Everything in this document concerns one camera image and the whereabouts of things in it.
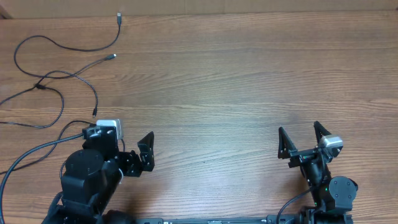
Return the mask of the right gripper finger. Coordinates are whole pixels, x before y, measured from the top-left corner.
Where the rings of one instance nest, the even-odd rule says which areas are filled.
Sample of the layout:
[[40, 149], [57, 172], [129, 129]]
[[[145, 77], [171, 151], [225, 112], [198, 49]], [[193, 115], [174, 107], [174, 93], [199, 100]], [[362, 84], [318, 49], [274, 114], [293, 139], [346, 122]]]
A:
[[283, 127], [279, 128], [279, 149], [278, 149], [278, 158], [279, 159], [288, 159], [291, 157], [293, 153], [297, 152], [297, 148], [292, 142], [291, 138], [289, 138]]
[[315, 130], [315, 135], [318, 144], [323, 142], [325, 138], [331, 135], [331, 133], [319, 121], [315, 121], [313, 123], [313, 127]]

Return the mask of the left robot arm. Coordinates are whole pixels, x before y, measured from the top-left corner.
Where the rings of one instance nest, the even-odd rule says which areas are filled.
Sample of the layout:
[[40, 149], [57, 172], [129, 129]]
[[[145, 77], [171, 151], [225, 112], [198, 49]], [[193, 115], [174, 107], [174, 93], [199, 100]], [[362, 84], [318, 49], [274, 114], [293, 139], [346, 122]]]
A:
[[117, 131], [115, 126], [83, 129], [83, 148], [66, 159], [62, 191], [53, 199], [44, 223], [136, 222], [134, 217], [106, 207], [123, 178], [153, 170], [154, 133], [137, 143], [139, 152], [135, 153], [119, 150]]

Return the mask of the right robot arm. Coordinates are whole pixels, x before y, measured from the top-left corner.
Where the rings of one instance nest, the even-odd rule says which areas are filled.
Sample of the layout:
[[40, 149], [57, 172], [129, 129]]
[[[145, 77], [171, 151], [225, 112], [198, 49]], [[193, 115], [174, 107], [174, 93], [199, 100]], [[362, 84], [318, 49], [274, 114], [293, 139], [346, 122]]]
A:
[[[327, 164], [343, 149], [343, 140], [329, 132], [320, 122], [313, 124], [317, 144], [299, 151], [285, 129], [279, 128], [278, 158], [288, 159], [289, 167], [298, 167], [308, 190], [286, 202], [275, 217], [276, 223], [353, 223], [348, 212], [353, 209], [358, 184], [345, 176], [332, 177]], [[292, 203], [311, 194], [314, 206], [302, 207], [296, 215], [284, 215]]]

